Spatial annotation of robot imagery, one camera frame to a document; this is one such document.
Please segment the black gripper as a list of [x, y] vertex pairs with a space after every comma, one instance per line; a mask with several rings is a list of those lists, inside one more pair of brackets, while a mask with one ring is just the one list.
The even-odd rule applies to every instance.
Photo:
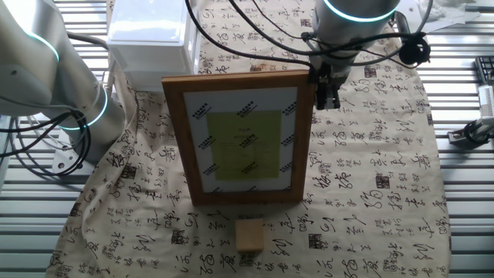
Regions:
[[332, 110], [340, 108], [338, 91], [348, 78], [348, 64], [342, 61], [327, 63], [323, 60], [310, 60], [315, 69], [316, 109]]

